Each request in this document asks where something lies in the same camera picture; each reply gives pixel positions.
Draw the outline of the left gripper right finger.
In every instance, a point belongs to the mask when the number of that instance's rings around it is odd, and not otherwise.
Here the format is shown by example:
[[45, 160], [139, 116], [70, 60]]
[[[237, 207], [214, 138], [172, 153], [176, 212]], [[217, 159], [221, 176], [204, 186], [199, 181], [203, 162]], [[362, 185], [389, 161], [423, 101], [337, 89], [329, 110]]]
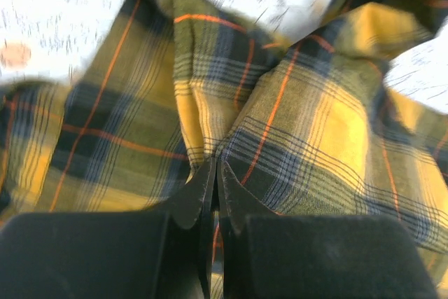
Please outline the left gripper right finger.
[[225, 298], [436, 298], [406, 229], [385, 216], [282, 216], [218, 165]]

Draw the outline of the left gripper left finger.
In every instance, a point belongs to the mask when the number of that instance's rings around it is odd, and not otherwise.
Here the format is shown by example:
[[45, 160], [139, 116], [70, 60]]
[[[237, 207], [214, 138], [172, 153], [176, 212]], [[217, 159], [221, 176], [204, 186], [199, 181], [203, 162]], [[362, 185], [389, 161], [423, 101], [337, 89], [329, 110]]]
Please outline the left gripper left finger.
[[1, 229], [2, 298], [208, 298], [216, 161], [138, 211], [28, 213]]

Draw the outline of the yellow plaid flannel shirt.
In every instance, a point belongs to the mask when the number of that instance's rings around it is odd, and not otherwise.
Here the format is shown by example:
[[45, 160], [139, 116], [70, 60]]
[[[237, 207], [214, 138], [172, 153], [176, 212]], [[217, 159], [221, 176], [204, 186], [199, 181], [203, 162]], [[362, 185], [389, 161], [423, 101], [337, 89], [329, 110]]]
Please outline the yellow plaid flannel shirt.
[[213, 158], [208, 298], [225, 298], [220, 162], [278, 215], [396, 220], [444, 298], [447, 117], [384, 79], [446, 16], [447, 0], [332, 0], [289, 43], [210, 0], [125, 0], [80, 80], [1, 86], [1, 229], [149, 208]]

